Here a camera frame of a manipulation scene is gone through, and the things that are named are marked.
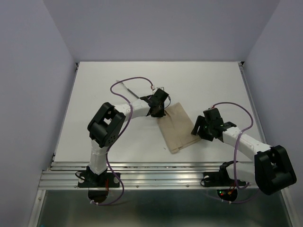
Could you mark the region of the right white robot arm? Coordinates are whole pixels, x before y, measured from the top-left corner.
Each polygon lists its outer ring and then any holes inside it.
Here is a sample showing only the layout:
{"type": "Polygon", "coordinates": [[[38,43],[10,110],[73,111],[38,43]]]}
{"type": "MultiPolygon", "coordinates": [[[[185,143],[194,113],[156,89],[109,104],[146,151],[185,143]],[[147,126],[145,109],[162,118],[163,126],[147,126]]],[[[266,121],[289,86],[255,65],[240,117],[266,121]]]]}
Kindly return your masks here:
{"type": "Polygon", "coordinates": [[[260,142],[243,133],[232,122],[223,122],[222,118],[211,120],[200,115],[191,133],[208,141],[218,139],[252,161],[245,164],[235,159],[221,164],[216,172],[204,172],[201,181],[204,187],[229,186],[236,181],[239,186],[254,184],[264,194],[272,195],[297,182],[284,147],[260,142]]]}

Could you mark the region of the beige cloth napkin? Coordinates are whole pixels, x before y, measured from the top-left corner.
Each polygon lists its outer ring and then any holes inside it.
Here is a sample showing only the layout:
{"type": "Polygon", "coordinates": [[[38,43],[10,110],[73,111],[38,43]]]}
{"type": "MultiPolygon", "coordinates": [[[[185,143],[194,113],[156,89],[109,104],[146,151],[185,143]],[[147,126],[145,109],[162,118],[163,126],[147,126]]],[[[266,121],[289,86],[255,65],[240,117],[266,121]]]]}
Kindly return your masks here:
{"type": "Polygon", "coordinates": [[[158,118],[157,123],[171,154],[201,140],[199,136],[191,134],[194,124],[181,103],[169,106],[164,113],[165,116],[158,118]]]}

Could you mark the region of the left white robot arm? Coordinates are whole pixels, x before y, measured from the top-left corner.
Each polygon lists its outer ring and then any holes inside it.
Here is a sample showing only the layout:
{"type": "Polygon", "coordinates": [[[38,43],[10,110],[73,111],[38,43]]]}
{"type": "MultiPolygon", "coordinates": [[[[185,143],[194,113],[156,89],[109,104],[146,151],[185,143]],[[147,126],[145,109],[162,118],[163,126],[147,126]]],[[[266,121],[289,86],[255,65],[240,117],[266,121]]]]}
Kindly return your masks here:
{"type": "Polygon", "coordinates": [[[105,182],[107,171],[106,155],[108,149],[117,141],[131,119],[138,117],[163,117],[164,103],[169,98],[167,93],[159,89],[150,96],[143,96],[132,103],[112,105],[104,103],[88,124],[91,139],[91,156],[87,166],[89,181],[94,186],[101,186],[105,182]]]}

